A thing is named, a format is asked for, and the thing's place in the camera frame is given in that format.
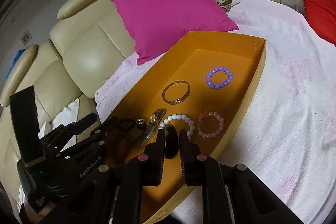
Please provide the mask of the person's left hand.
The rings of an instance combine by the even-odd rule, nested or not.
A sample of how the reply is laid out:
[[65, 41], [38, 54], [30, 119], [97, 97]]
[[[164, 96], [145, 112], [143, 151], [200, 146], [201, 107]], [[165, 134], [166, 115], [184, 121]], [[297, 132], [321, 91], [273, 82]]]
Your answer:
[[45, 216], [47, 216], [54, 208], [55, 203], [49, 203], [39, 213], [36, 213], [28, 202], [21, 204], [19, 217], [21, 223], [39, 223]]

